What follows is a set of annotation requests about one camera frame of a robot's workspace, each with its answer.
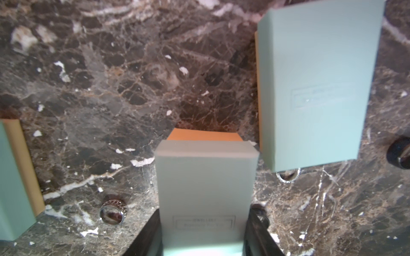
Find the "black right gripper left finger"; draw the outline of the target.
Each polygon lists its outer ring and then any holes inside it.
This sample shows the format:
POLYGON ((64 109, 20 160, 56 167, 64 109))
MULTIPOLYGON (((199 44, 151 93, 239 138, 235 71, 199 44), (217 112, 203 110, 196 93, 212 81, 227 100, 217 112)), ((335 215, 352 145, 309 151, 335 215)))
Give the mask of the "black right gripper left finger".
POLYGON ((160 209, 156 209, 123 256, 161 256, 160 209))

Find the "mint green box lid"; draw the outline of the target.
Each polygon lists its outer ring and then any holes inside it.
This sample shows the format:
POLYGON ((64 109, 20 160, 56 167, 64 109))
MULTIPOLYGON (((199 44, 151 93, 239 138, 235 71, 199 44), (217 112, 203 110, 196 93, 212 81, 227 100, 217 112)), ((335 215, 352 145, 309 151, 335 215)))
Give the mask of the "mint green box lid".
POLYGON ((273 172, 358 157, 384 1, 314 1, 257 25, 263 160, 273 172))

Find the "tan ring box base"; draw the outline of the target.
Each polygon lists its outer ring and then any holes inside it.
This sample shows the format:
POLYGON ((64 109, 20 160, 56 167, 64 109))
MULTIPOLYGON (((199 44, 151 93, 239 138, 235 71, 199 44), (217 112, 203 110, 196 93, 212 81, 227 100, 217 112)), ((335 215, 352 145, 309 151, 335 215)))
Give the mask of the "tan ring box base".
POLYGON ((259 55, 258 55, 258 31, 254 33, 255 36, 255 59, 256 59, 256 77, 257 77, 257 104, 258 104, 258 132, 259 132, 259 149, 263 151, 262 142, 262 107, 261 107, 261 90, 259 78, 259 55))

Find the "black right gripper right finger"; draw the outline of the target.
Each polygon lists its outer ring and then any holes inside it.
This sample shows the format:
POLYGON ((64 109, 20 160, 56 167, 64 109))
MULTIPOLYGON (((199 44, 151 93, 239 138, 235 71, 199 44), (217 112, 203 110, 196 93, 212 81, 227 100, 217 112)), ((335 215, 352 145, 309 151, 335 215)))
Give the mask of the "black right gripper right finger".
POLYGON ((285 256, 270 235, 270 221, 264 209, 251 208, 244 239, 245 256, 285 256))

